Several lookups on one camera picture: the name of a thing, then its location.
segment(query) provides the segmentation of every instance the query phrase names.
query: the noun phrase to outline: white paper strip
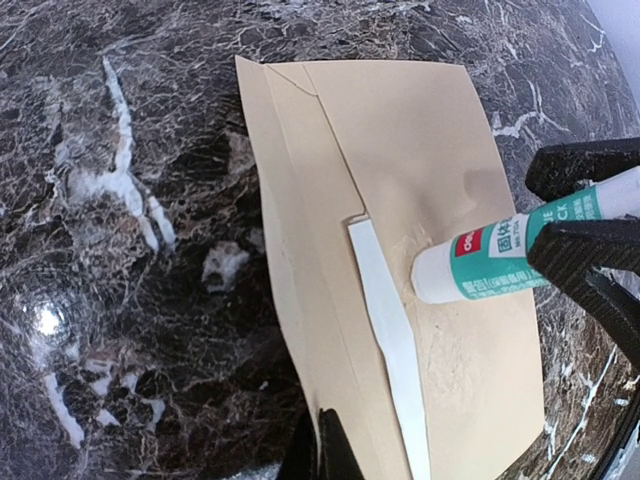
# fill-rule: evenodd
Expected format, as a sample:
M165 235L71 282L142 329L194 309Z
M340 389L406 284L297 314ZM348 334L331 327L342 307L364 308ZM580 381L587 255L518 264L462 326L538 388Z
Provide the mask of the white paper strip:
M427 423L411 324L370 219L349 225L373 332L387 365L391 396L414 480L430 480Z

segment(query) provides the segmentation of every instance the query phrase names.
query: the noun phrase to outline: marble table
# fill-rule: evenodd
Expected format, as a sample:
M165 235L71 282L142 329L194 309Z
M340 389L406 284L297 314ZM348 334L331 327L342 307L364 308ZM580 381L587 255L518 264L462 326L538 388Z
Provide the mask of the marble table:
M465 65L520 210L540 146L640 133L584 0L0 2L0 478L273 477L304 404L236 54ZM536 299L547 425L502 478L586 479L637 372Z

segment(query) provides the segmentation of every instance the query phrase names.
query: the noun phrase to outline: red logo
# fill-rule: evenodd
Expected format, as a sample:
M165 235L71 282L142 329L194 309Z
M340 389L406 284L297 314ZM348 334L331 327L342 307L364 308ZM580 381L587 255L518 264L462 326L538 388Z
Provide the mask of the red logo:
M483 230L484 228L481 228L480 230L460 235L460 238L458 238L458 241L456 242L456 257L462 257L463 255L479 252L482 249Z

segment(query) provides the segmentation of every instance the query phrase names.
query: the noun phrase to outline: glue stick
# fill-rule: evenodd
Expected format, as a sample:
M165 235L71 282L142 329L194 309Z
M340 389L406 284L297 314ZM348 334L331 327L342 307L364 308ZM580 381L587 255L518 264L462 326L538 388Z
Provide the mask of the glue stick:
M527 252L547 223L638 214L640 167L634 167L529 214L517 214L424 250L413 264L413 288L423 302L439 304L546 285L547 280L527 262Z

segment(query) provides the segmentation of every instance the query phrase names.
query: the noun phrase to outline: brand logo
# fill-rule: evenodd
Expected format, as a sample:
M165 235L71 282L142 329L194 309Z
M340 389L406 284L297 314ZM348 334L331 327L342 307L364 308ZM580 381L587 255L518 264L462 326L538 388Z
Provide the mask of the brand logo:
M484 228L461 235L456 242L456 257L479 252L482 249L482 231Z

